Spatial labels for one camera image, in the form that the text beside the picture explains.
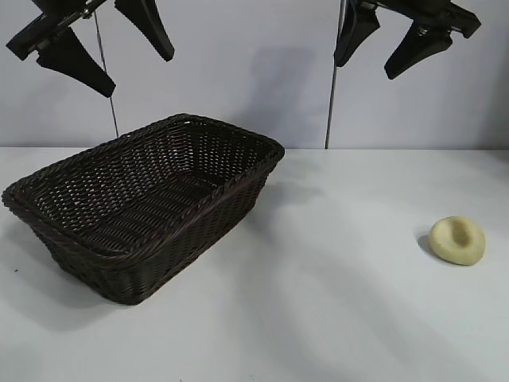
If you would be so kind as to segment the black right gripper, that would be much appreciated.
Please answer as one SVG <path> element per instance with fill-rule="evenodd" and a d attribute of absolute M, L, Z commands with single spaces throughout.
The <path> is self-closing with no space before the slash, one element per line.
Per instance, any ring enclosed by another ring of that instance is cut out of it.
<path fill-rule="evenodd" d="M 451 30 L 470 38 L 481 26 L 479 18 L 452 1 L 356 1 L 347 3 L 338 31 L 335 66 L 344 67 L 359 46 L 380 28 L 376 9 L 382 7 L 405 15 L 412 25 L 385 63 L 387 77 L 394 80 L 412 66 L 444 52 L 453 43 Z"/>

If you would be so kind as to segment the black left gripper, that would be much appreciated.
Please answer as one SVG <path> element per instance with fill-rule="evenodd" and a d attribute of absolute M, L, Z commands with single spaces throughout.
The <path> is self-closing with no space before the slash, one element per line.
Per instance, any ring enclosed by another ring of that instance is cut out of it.
<path fill-rule="evenodd" d="M 41 14 L 17 32 L 6 47 L 25 60 L 45 41 L 80 18 L 90 18 L 106 0 L 32 0 Z M 125 16 L 156 49 L 166 62 L 174 57 L 175 48 L 161 21 L 154 0 L 115 0 L 115 9 Z M 61 38 L 39 50 L 37 63 L 43 67 L 87 85 L 109 98 L 115 83 L 89 55 L 79 40 Z"/>

